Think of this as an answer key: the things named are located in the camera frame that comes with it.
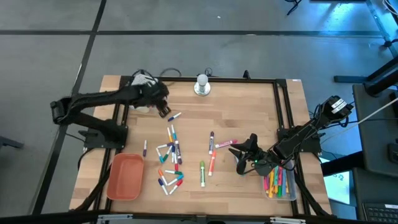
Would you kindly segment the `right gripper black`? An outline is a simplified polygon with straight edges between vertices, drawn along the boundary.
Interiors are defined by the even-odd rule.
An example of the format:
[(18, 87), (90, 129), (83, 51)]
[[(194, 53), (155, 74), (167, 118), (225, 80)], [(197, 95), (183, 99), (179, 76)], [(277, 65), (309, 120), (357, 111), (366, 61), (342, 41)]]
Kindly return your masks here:
[(246, 165), (246, 161), (251, 156), (250, 150), (257, 150), (249, 160), (252, 161), (253, 169), (260, 176), (265, 177), (271, 173), (273, 168), (280, 166), (282, 159), (273, 150), (263, 151), (258, 148), (257, 135), (251, 133), (242, 145), (230, 147), (228, 150), (237, 158), (237, 165)]

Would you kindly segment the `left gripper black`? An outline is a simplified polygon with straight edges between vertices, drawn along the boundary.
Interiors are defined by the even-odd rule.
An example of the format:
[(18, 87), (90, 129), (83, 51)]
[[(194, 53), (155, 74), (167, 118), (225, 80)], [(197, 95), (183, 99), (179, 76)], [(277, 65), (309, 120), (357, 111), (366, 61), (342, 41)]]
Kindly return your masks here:
[(147, 82), (139, 85), (139, 88), (141, 92), (140, 98), (136, 102), (137, 106), (155, 106), (156, 108), (162, 108), (158, 110), (161, 118), (165, 118), (171, 112), (167, 103), (169, 89), (163, 82)]

